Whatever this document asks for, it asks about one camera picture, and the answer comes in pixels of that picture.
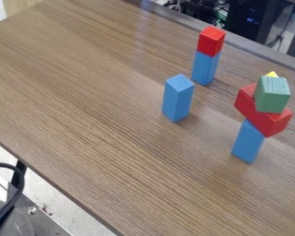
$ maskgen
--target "computer case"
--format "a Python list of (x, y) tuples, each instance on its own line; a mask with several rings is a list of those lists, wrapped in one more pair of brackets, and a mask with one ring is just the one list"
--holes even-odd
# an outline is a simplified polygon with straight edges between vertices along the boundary
[(289, 12), (285, 10), (288, 4), (285, 0), (230, 0), (225, 29), (267, 44), (288, 22)]

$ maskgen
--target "yellow block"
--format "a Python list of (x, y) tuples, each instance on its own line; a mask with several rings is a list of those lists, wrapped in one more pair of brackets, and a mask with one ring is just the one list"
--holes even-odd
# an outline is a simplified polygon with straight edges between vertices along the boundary
[(267, 77), (278, 77), (277, 73), (274, 71), (271, 71), (269, 74), (266, 75)]

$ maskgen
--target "wooden block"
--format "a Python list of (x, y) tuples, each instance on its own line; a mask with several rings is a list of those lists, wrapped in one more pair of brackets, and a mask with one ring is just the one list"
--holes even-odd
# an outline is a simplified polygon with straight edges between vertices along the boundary
[(231, 153), (245, 162), (253, 163), (264, 141), (264, 135), (245, 119)]
[(254, 92), (256, 110), (282, 113), (290, 97), (289, 84), (284, 77), (260, 77)]
[(266, 74), (267, 77), (278, 77), (277, 73), (275, 71), (271, 71), (268, 74)]
[(206, 54), (195, 52), (192, 80), (204, 86), (211, 83), (217, 72), (219, 57), (220, 53), (210, 57)]
[(223, 46), (225, 31), (208, 26), (200, 32), (197, 51), (208, 56), (215, 56), (218, 54)]
[(258, 112), (255, 109), (254, 91), (257, 84), (241, 88), (235, 101), (235, 107), (265, 137), (283, 131), (289, 124), (292, 112), (286, 108), (282, 113)]
[(189, 114), (194, 88), (195, 84), (182, 74), (166, 80), (162, 111), (171, 121)]

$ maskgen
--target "blue block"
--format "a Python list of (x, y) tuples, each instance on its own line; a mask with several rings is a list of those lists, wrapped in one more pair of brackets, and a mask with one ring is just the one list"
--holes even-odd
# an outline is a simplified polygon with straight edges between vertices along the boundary
[(195, 84), (182, 74), (166, 80), (162, 111), (171, 121), (189, 114), (194, 88)]
[(248, 163), (254, 162), (265, 137), (247, 119), (242, 123), (232, 154)]
[(208, 85), (211, 83), (217, 72), (220, 55), (221, 52), (216, 54), (214, 57), (200, 52), (195, 52), (192, 80), (195, 80), (201, 85)]

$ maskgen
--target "table leg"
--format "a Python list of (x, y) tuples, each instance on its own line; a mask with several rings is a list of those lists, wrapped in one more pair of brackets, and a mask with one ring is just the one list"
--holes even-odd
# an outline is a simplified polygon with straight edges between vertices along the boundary
[[(17, 168), (19, 168), (20, 171), (22, 171), (23, 174), (25, 175), (26, 170), (27, 170), (27, 166), (26, 166), (23, 162), (21, 162), (20, 160), (18, 160)], [(13, 186), (15, 186), (16, 188), (17, 188), (18, 185), (19, 185), (19, 179), (18, 179), (18, 176), (17, 176), (15, 173), (13, 174), (13, 178), (12, 178), (12, 182), (11, 182), (11, 184), (12, 184)]]

